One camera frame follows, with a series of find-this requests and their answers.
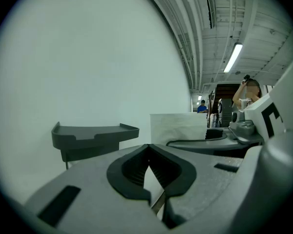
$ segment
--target fluorescent light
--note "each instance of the fluorescent light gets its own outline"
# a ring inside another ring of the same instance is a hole
[[[234,65],[235,60],[238,58],[239,53],[241,52],[243,45],[241,43],[236,43],[233,47],[233,53],[230,56],[230,59],[226,65],[224,73],[228,73],[232,66]]]

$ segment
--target ceiling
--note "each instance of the ceiling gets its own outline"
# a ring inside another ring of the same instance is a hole
[[[293,23],[276,0],[153,1],[172,29],[192,95],[246,74],[275,85],[293,60]],[[235,42],[242,51],[224,73]]]

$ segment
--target person in blue shirt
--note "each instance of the person in blue shirt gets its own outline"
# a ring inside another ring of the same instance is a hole
[[[201,105],[197,108],[198,113],[207,113],[207,107],[205,106],[205,101],[201,100]]]

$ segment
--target gray plastic surface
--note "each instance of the gray plastic surface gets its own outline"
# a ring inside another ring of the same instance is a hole
[[[214,129],[219,129],[219,130],[223,130],[224,134],[231,134],[231,131],[229,130],[229,127],[218,127],[218,128],[214,128]]]
[[[247,229],[257,233],[262,224],[267,222],[279,210],[285,215],[293,209],[293,132],[274,136],[263,146],[258,158],[256,173],[247,197],[238,210],[231,233],[237,234]],[[291,207],[280,207],[290,199]],[[293,215],[285,221],[293,221]]]
[[[209,154],[212,155],[213,151],[228,151],[228,150],[238,150],[246,148],[247,144],[241,144],[236,140],[236,137],[228,130],[226,130],[227,138],[213,140],[209,139],[206,141],[187,141],[187,142],[173,142],[168,146],[190,151],[200,154]]]
[[[244,111],[238,110],[238,111],[235,111],[235,113],[236,113],[236,120],[234,121],[233,114],[232,114],[232,120],[230,122],[231,129],[236,129],[236,125],[238,121],[245,120]]]
[[[23,207],[21,204],[19,204],[17,201],[5,197],[6,201],[9,203],[11,208],[15,211],[15,213],[18,215],[18,217],[22,218],[23,221],[28,225],[34,233],[39,234],[67,234],[65,232],[62,232],[60,230],[57,230],[53,228],[52,226],[48,225],[44,221],[37,218],[32,212],[27,210],[25,207]]]
[[[92,148],[61,150],[61,155],[64,162],[70,162],[108,154],[117,150],[119,150],[119,142],[111,142],[104,146]]]
[[[256,146],[247,151],[235,177],[218,198],[198,215],[185,224],[170,230],[169,233],[229,233],[228,229],[234,216],[250,188],[261,148],[261,146]]]
[[[229,185],[236,173],[214,166],[217,163],[239,167],[243,159],[196,154],[157,145],[188,162],[196,169],[197,177],[188,191],[178,197],[171,197],[170,203],[175,214],[189,220],[208,207]]]
[[[202,141],[215,141],[215,140],[221,140],[221,139],[225,139],[227,138],[227,134],[224,134],[222,133],[222,136],[219,137],[219,138],[210,138],[210,139],[194,139],[194,140],[190,140],[190,139],[187,139],[187,140],[173,140],[173,141],[170,141],[168,142],[166,145],[167,146],[170,146],[171,143],[175,143],[175,142],[202,142]]]
[[[257,131],[255,131],[252,135],[246,135],[235,129],[232,129],[232,128],[229,128],[229,129],[234,135],[234,137],[236,137],[237,141],[240,142],[241,144],[251,145],[255,143],[264,143],[264,139]]]
[[[237,122],[236,131],[242,133],[243,135],[252,135],[255,132],[255,126],[253,121],[251,120],[244,120]]]
[[[80,193],[59,221],[57,229],[71,234],[162,233],[167,227],[158,220],[146,200],[130,200],[109,184],[108,166],[141,146],[87,159],[72,166],[39,189],[26,202],[26,209],[38,214],[67,185]]]

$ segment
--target ceiling beam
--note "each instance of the ceiling beam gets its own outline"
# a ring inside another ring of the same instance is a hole
[[[259,73],[257,73],[254,76],[254,79],[261,79],[263,74],[260,72],[270,73],[270,71],[284,58],[284,56],[292,47],[293,47],[293,30],[291,31],[286,41],[283,43],[282,47],[278,50],[278,52],[274,55],[274,57],[267,63],[267,65],[263,67],[263,69],[260,70]]]
[[[195,42],[194,42],[194,35],[193,35],[193,30],[191,28],[191,23],[190,23],[190,19],[189,16],[187,14],[187,10],[185,8],[185,5],[183,4],[182,0],[175,0],[180,11],[182,14],[182,17],[185,21],[186,24],[186,28],[187,28],[187,32],[189,35],[189,39],[190,39],[190,45],[191,45],[191,50],[192,50],[192,56],[193,56],[193,62],[194,62],[194,87],[195,89],[197,89],[197,60],[196,60],[196,50],[195,50]]]
[[[198,89],[201,90],[202,83],[202,74],[203,74],[203,39],[202,39],[202,29],[201,22],[199,18],[198,9],[196,7],[195,0],[188,0],[188,3],[191,8],[191,12],[194,18],[194,29],[196,31],[197,39],[198,39],[198,52],[199,52],[199,68],[200,68],[200,79],[198,84]]]
[[[228,42],[229,42],[229,38],[230,38],[231,21],[232,21],[232,0],[229,0],[229,1],[230,1],[230,14],[229,14],[229,26],[228,26],[228,35],[227,35],[226,47],[224,49],[223,57],[221,58],[221,62],[220,62],[220,65],[219,65],[219,68],[218,68],[218,71],[216,73],[214,81],[216,81],[216,78],[217,78],[218,73],[220,71],[221,65],[223,64],[223,60],[224,60],[224,57],[225,57],[225,54],[226,54],[226,51],[227,51],[227,46],[228,46]]]
[[[195,1],[195,6],[196,6],[196,9],[197,9],[197,12],[198,12],[201,29],[204,29],[202,9],[200,7],[199,0],[194,0],[194,1]]]
[[[186,36],[185,36],[182,22],[180,21],[180,20],[183,20],[182,17],[180,16],[181,12],[179,11],[179,13],[178,13],[176,11],[176,8],[171,4],[171,2],[169,0],[160,0],[160,1],[164,2],[166,7],[168,8],[168,12],[164,14],[165,18],[167,18],[167,16],[170,16],[170,21],[175,24],[176,29],[179,30],[181,33],[181,35],[176,36],[177,40],[185,42]],[[192,71],[192,67],[191,67],[192,59],[191,59],[188,44],[186,42],[183,43],[180,50],[183,55],[183,61],[185,61],[186,65],[187,65],[188,75],[189,75],[189,79],[191,81],[190,88],[194,88],[194,80],[193,80],[193,75],[192,75],[192,73],[194,73],[194,72]]]
[[[241,68],[240,71],[253,71],[253,72],[259,72],[259,73],[262,72],[262,73],[270,73],[270,74],[282,76],[282,74],[280,74],[280,73],[268,72],[268,71],[265,71],[263,69],[262,70],[255,70],[255,69]]]
[[[163,15],[165,16],[167,22],[169,23],[175,37],[176,37],[176,40],[177,40],[177,45],[178,45],[178,48],[180,49],[181,51],[181,54],[183,55],[184,57],[184,60],[185,60],[185,64],[186,64],[186,68],[188,70],[188,75],[189,75],[189,79],[190,79],[190,88],[194,88],[193,84],[193,78],[192,78],[192,73],[191,73],[191,68],[189,66],[189,62],[188,62],[188,59],[187,59],[187,56],[185,54],[185,51],[184,51],[184,48],[180,42],[180,39],[179,39],[179,36],[178,36],[178,33],[176,31],[176,28],[175,28],[175,25],[173,24],[173,22],[170,20],[170,17],[168,16],[167,12],[165,11],[165,9],[163,8],[163,6],[161,5],[161,3],[158,1],[158,0],[154,0],[154,2],[157,4],[157,6],[159,7],[159,9],[162,11]]]
[[[245,47],[248,44],[248,41],[251,36],[251,31],[254,25],[255,16],[257,12],[257,6],[258,6],[258,0],[245,0],[245,11],[244,11],[244,17],[243,17],[243,24],[242,24],[242,30],[240,33],[239,41],[243,44],[243,48],[235,61],[234,65],[232,66],[231,70],[226,74],[225,80],[228,80],[229,76],[232,74],[232,71],[239,63],[240,58],[243,55],[243,52],[245,51]]]

